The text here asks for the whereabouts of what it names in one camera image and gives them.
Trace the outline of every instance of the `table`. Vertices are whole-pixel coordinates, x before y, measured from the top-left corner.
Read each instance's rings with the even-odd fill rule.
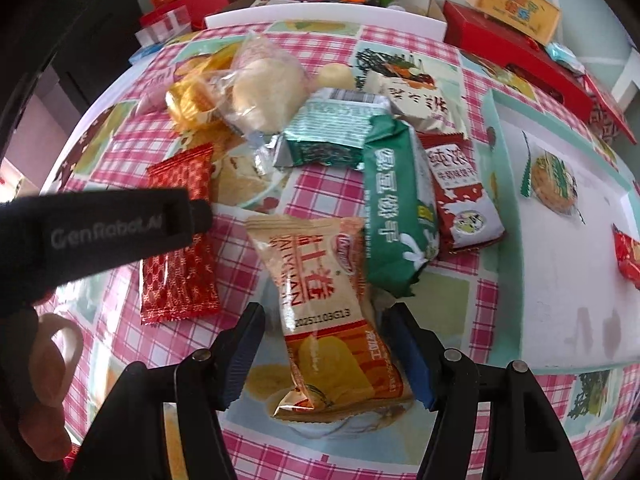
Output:
[[[90,156],[80,168],[76,166],[62,190],[144,186],[146,167],[168,158],[181,147],[167,113],[130,115],[145,84],[175,59],[215,52],[223,44],[241,39],[250,29],[266,34],[294,54],[311,73],[325,63],[343,62],[353,66],[356,75],[362,75],[358,53],[365,49],[414,56],[426,70],[448,78],[449,87],[458,89],[453,98],[463,105],[472,137],[465,151],[479,168],[486,163],[483,153],[488,151],[486,145],[490,140],[484,127],[482,98],[492,89],[565,122],[578,136],[591,138],[580,120],[543,92],[524,81],[518,83],[516,90],[492,79],[482,66],[452,46],[388,28],[353,23],[253,23],[204,30],[190,41],[164,47],[122,95],[107,118],[108,134],[100,131],[95,135],[89,143]],[[250,300],[265,305],[270,320],[254,368],[271,367],[260,369],[268,370],[274,378],[286,377],[284,345],[275,328],[278,326],[273,311],[277,304],[275,289],[247,239],[242,222],[256,211],[283,212],[302,218],[361,215],[362,175],[350,170],[307,166],[283,174],[277,183],[271,184],[268,193],[259,200],[245,200],[243,207],[233,203],[214,206],[216,219],[210,234],[218,256],[217,285],[224,307],[216,316],[140,326],[139,264],[62,286],[41,308],[75,319],[83,327],[84,353],[65,401],[68,426],[79,438],[86,433],[106,392],[126,364],[134,360],[148,366],[179,362],[195,349],[209,346],[221,330],[233,326]],[[496,261],[495,247],[436,260],[416,285],[417,297],[408,300],[421,325],[435,330],[446,346],[457,346],[479,363],[486,361],[492,345],[498,300]],[[438,308],[428,312],[420,309],[419,301],[424,301],[426,294]],[[618,394],[601,396],[597,416],[581,425],[579,416],[573,416],[582,409],[577,399],[580,388],[597,383],[600,391],[606,390],[610,375],[620,380]],[[599,474],[612,472],[636,430],[634,424],[628,424],[628,418],[640,390],[640,365],[584,376],[539,376],[538,381],[566,428],[571,420],[569,426],[575,433],[570,440],[584,475],[597,478]],[[267,416],[263,397],[272,393],[263,394],[248,385],[241,399],[222,414],[225,441],[240,478],[415,477],[434,422],[433,414],[416,403],[395,413],[373,413],[334,424],[291,426]],[[481,476],[488,425],[488,406],[481,405],[468,478]]]

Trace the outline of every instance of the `pink checkered tablecloth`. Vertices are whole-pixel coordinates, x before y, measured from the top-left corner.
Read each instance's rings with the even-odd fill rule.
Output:
[[[364,26],[356,36],[325,34],[320,32],[271,32],[271,23],[252,26],[224,27],[206,30],[191,41],[213,40],[229,36],[242,36],[250,28],[262,32],[274,43],[295,55],[306,69],[313,73],[328,62],[348,63],[358,48],[359,41],[380,43],[420,53],[449,63],[460,71],[461,99],[466,103],[466,118],[470,134],[477,142],[487,143],[481,107],[489,90],[497,89],[530,105],[540,112],[553,114],[566,122],[578,134],[588,137],[585,126],[564,107],[536,90],[536,100],[460,66],[460,56],[452,46],[427,38],[398,31]],[[177,43],[166,46],[148,69],[132,85],[123,100],[137,100],[145,86],[152,84],[184,48]],[[145,185],[146,168],[167,158],[175,142],[172,122],[166,112],[145,116],[129,116],[111,137],[95,169],[88,178],[73,175],[64,191],[78,191],[89,186],[139,187]],[[474,145],[469,142],[465,151],[475,163]],[[284,213],[300,218],[330,216],[360,216],[364,212],[362,174],[322,166],[295,169],[289,178]],[[209,232],[210,242],[218,256],[216,275],[223,312],[216,316],[196,320],[167,322],[157,326],[140,325],[139,265],[131,264],[109,271],[102,291],[101,307],[89,323],[77,312],[69,309],[59,295],[46,305],[75,319],[85,333],[84,353],[76,372],[71,391],[65,401],[67,421],[72,431],[82,437],[90,424],[87,399],[92,373],[92,359],[97,345],[105,346],[122,364],[140,360],[149,366],[163,366],[181,361],[193,350],[210,346],[216,335],[235,325],[239,314],[258,291],[261,263],[251,247],[242,227],[241,214],[220,213]],[[498,281],[495,273],[487,273],[482,266],[479,251],[448,255],[430,264],[430,270],[444,273],[470,284],[468,348],[465,351],[479,363],[487,361],[492,348],[495,314],[498,305]],[[540,376],[538,381],[550,399],[558,417],[563,420],[570,408],[575,375]],[[628,417],[640,389],[640,365],[631,365],[623,371],[620,396],[616,401],[613,419]],[[490,410],[480,406],[476,423],[476,437],[470,462],[470,475],[475,477],[482,469],[486,452]],[[609,433],[610,419],[601,427],[572,438],[572,445],[585,473],[597,459]],[[391,480],[415,478],[416,466],[405,471],[387,470],[380,463],[371,467],[349,467],[343,461],[318,453],[301,453],[272,442],[267,436],[256,438],[235,429],[225,429],[227,449],[240,478],[247,479],[326,479],[326,480]],[[622,439],[616,453],[622,453]]]

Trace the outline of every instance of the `snack package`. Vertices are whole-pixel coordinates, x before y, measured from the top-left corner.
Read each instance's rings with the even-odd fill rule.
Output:
[[[209,198],[212,146],[205,144],[150,166],[149,187],[185,187],[192,200]],[[215,259],[206,234],[189,247],[143,260],[140,271],[142,324],[186,319],[220,310]]]
[[[433,175],[440,226],[440,245],[449,252],[471,250],[497,242],[504,227],[494,203],[458,143],[426,149]]]
[[[438,254],[433,183],[414,129],[391,116],[370,119],[364,143],[367,281],[396,298]]]
[[[284,129],[274,166],[325,166],[362,169],[362,147],[369,119],[391,112],[389,99],[357,90],[322,88],[314,92]]]
[[[438,83],[428,74],[405,77],[388,77],[370,70],[363,90],[389,98],[394,113],[403,115],[405,120],[421,133],[463,134],[466,126],[462,112],[454,102],[448,101]]]
[[[529,198],[533,192],[551,211],[582,220],[577,208],[578,189],[571,167],[553,153],[540,148],[524,132],[523,135],[529,158],[522,176],[521,195]]]
[[[613,226],[618,269],[636,288],[640,288],[640,242]]]
[[[306,71],[294,56],[254,33],[235,56],[231,74],[209,83],[225,121],[246,136],[282,131],[310,88]]]
[[[194,56],[176,66],[176,82],[169,86],[165,99],[177,130],[207,128],[216,120],[216,101],[207,89],[208,75],[228,70],[240,44],[230,43],[215,54]]]
[[[274,417],[331,422],[410,398],[372,324],[362,218],[253,216],[245,226],[280,291],[295,388]]]

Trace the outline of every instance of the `round cookie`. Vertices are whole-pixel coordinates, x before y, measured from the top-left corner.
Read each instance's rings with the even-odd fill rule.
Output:
[[[558,171],[564,173],[564,185],[556,176]],[[562,161],[551,153],[539,156],[533,163],[531,187],[540,202],[560,214],[571,214],[571,209],[578,200],[574,176]]]

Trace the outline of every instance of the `red and white snack package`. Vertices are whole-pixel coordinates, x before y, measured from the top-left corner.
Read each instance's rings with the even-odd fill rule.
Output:
[[[185,187],[189,198],[209,199],[211,144],[178,153],[147,168],[149,187]],[[213,314],[220,310],[215,257],[207,234],[184,249],[142,262],[142,324]]]
[[[426,152],[440,219],[441,247],[458,252],[500,240],[504,235],[500,216],[460,145],[432,145]]]
[[[613,226],[618,269],[626,279],[640,288],[640,242]]]

